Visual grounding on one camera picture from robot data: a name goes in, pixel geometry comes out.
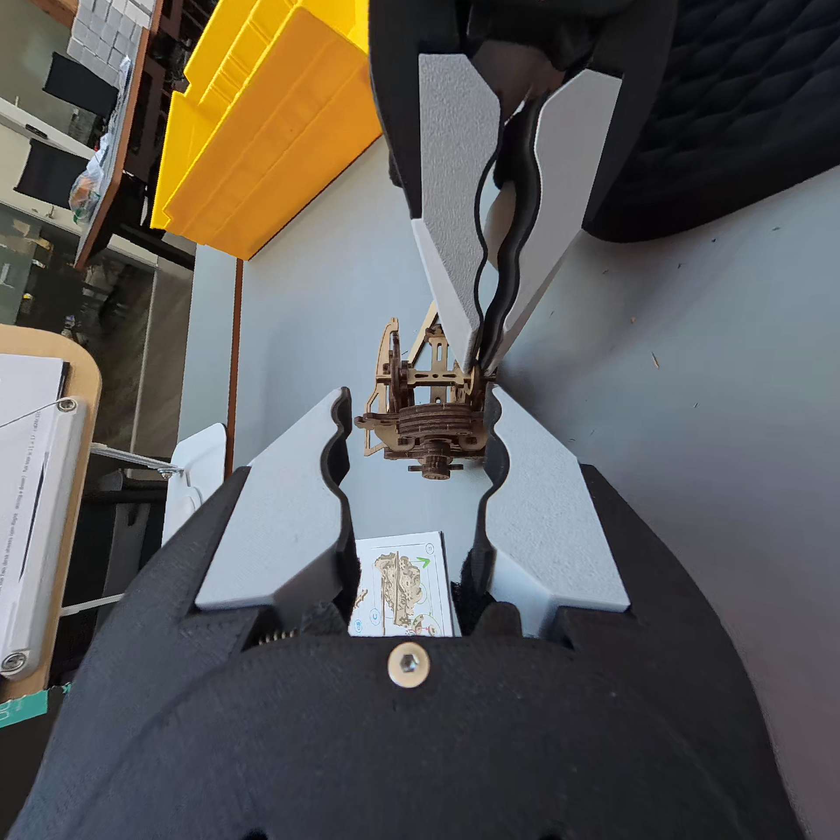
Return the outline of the white clip bar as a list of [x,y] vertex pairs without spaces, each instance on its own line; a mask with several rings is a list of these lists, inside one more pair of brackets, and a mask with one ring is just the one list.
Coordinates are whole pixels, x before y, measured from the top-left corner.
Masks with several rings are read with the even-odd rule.
[[81,443],[87,408],[72,397],[58,400],[57,415],[45,460],[21,592],[10,628],[12,652],[2,658],[2,678],[17,680],[37,669],[44,643],[49,596],[56,577],[58,552],[67,514],[71,471]]

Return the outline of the clear plastic bag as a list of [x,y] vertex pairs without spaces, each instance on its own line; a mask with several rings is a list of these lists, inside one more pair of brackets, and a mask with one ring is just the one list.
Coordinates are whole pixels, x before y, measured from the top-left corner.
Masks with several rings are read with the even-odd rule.
[[69,207],[75,225],[88,225],[109,185],[110,152],[101,147],[90,158],[86,168],[73,182]]

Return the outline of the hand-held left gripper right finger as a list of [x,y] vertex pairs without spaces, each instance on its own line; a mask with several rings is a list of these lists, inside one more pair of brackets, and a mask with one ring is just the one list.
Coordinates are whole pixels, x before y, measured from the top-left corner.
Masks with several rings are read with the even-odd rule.
[[493,602],[517,607],[526,637],[557,610],[624,613],[631,602],[578,459],[499,385],[488,385],[484,470],[473,545],[454,585],[460,631]]

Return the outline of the wooden mechanical model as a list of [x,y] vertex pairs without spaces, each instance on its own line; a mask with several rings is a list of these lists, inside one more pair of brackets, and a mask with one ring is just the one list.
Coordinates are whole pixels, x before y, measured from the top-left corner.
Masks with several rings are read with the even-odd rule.
[[399,323],[385,326],[377,354],[374,390],[362,415],[364,456],[382,451],[387,460],[410,459],[408,470],[429,480],[447,480],[462,460],[482,459],[488,432],[487,387],[497,379],[474,367],[448,362],[449,344],[433,302],[407,358]]

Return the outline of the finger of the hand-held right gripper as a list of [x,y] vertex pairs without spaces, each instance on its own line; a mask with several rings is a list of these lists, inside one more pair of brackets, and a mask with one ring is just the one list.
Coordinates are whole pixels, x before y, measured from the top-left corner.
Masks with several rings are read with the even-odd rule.
[[500,188],[487,217],[497,290],[478,362],[486,376],[511,349],[581,229],[622,80],[584,69],[527,101],[502,135]]
[[463,54],[421,54],[418,90],[422,210],[413,232],[449,347],[469,372],[487,261],[478,205],[497,155],[500,102]]

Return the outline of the assembly instruction booklet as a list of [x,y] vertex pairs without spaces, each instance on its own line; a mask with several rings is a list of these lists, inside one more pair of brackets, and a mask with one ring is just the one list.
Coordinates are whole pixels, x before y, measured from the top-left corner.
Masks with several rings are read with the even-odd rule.
[[349,624],[351,636],[456,634],[443,533],[358,539],[355,548],[360,584]]

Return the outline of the black chair back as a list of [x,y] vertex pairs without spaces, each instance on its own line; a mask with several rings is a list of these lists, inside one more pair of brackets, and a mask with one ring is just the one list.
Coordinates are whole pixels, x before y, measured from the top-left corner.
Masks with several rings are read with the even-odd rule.
[[108,121],[117,106],[119,90],[90,69],[54,51],[43,91]]
[[85,157],[32,139],[14,191],[55,207],[70,209],[71,189],[88,163],[89,159]]

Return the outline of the black honeycomb cushion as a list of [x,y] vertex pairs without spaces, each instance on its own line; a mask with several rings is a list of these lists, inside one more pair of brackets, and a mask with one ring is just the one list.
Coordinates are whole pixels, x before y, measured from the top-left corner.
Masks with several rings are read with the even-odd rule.
[[838,1],[679,2],[652,110],[583,228],[682,233],[834,168],[838,148]]

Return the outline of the grey desk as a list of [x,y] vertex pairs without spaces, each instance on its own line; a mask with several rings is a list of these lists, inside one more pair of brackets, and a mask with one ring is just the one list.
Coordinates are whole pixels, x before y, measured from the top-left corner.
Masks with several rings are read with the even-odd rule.
[[[378,141],[245,263],[235,458],[431,302]],[[838,168],[647,243],[582,233],[500,369],[713,604],[813,838],[838,838]]]

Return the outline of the printed paper sheet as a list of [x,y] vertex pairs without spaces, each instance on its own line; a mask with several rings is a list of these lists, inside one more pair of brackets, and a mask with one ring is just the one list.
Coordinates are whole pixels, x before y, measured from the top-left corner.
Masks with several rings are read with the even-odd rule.
[[9,643],[66,363],[1,355],[1,638]]

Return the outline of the black and teal kit box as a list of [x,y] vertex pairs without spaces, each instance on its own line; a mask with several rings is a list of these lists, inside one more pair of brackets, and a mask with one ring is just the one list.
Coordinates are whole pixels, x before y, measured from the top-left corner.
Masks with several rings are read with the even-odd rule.
[[70,689],[71,683],[66,683],[3,702],[1,704],[1,729],[44,715],[54,716]]

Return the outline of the white plastic plate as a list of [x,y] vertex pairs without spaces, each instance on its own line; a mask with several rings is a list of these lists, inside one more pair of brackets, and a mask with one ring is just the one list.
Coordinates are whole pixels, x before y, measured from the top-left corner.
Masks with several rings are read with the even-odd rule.
[[215,423],[175,447],[172,463],[182,472],[167,482],[162,544],[223,484],[226,445],[226,427]]

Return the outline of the yellow plastic bin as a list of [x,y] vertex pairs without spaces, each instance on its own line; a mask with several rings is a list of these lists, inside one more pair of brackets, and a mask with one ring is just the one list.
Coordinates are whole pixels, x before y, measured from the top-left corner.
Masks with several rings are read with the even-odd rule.
[[366,1],[222,1],[174,92],[151,224],[247,260],[382,135]]

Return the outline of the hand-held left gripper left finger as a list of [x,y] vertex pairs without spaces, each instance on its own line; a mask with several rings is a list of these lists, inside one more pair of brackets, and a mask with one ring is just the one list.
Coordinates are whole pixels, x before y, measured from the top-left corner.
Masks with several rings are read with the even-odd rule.
[[350,503],[350,390],[332,390],[248,464],[196,595],[200,610],[270,606],[282,629],[331,603],[350,623],[361,578]]

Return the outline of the stack of grey blocks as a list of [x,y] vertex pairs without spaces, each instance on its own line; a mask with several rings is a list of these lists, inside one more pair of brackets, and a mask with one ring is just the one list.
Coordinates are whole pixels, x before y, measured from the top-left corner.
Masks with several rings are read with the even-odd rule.
[[123,58],[137,54],[142,30],[154,32],[163,1],[79,1],[66,54],[108,84],[119,85]]

